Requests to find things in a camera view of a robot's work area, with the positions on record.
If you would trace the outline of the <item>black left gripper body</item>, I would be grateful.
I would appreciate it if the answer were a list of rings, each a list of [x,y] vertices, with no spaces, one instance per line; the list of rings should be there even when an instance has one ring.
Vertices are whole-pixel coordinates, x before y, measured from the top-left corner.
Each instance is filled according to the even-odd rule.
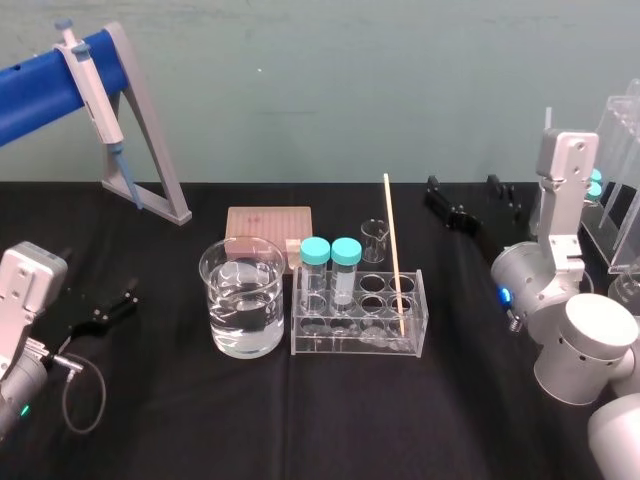
[[[72,341],[98,334],[96,301],[86,291],[67,287],[34,321],[30,338],[49,355],[61,353]]]

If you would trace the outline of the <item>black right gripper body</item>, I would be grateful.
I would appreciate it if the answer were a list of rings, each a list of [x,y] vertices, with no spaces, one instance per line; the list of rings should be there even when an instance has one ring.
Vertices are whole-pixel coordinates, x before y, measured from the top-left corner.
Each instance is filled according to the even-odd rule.
[[[471,205],[469,236],[485,260],[495,260],[505,248],[528,241],[531,204],[493,202]]]

